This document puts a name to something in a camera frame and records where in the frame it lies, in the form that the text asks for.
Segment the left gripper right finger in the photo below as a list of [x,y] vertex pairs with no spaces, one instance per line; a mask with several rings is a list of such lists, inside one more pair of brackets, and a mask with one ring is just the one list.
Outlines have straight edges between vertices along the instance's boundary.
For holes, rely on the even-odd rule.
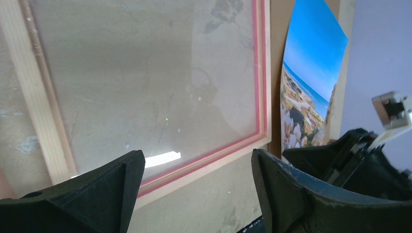
[[262,149],[252,174],[269,233],[409,233],[411,201],[351,192],[308,175]]

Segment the clear acrylic glass sheet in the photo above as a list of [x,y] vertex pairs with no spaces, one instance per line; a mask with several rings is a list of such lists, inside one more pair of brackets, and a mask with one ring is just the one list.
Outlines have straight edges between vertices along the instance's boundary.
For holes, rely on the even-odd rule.
[[149,178],[257,130],[250,0],[30,2],[78,173]]

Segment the brown cardboard backing board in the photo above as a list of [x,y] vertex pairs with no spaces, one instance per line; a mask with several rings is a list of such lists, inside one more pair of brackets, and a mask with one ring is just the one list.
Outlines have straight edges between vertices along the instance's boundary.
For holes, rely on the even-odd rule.
[[[330,120],[327,122],[327,139],[338,139],[341,134],[343,119],[343,103],[347,79],[348,62],[351,47],[352,26],[355,0],[327,0],[334,16],[338,20],[341,28],[348,38],[338,83],[334,92]],[[295,5],[293,0],[272,0],[270,1],[270,27],[271,27],[271,95],[272,95],[272,141],[268,144],[269,152],[274,155],[281,155],[281,121],[280,121],[280,77],[284,46],[288,31],[292,10]]]

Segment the beach landscape photo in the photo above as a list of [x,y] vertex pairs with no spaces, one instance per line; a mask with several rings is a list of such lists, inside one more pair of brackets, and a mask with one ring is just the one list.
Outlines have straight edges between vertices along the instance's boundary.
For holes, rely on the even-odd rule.
[[324,143],[348,38],[324,0],[297,0],[280,77],[281,148]]

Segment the pink wooden photo frame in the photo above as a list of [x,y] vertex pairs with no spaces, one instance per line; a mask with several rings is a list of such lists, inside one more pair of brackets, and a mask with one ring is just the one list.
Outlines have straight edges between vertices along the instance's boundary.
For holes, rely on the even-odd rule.
[[[33,130],[11,144],[25,155],[40,152],[51,183],[56,185],[79,175],[42,40],[32,13],[31,0],[3,0],[0,3],[0,47],[10,57],[17,91],[23,95],[26,111],[1,109],[3,119],[29,118]],[[255,60],[256,120],[254,134],[216,149],[194,160],[143,179],[136,208],[141,208],[270,142],[270,25],[269,2],[252,0]],[[145,156],[145,169],[150,160]]]

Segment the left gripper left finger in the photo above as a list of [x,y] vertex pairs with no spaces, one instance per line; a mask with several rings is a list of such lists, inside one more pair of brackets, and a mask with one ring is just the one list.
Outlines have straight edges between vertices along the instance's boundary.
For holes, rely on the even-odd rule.
[[142,151],[19,199],[0,201],[3,233],[125,233],[145,169]]

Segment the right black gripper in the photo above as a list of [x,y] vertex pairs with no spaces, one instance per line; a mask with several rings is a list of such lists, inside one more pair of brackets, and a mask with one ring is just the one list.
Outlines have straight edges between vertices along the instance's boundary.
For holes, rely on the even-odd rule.
[[393,167],[382,146],[367,150],[376,137],[358,128],[328,145],[285,149],[282,155],[295,168],[336,187],[375,198],[411,200],[411,172]]

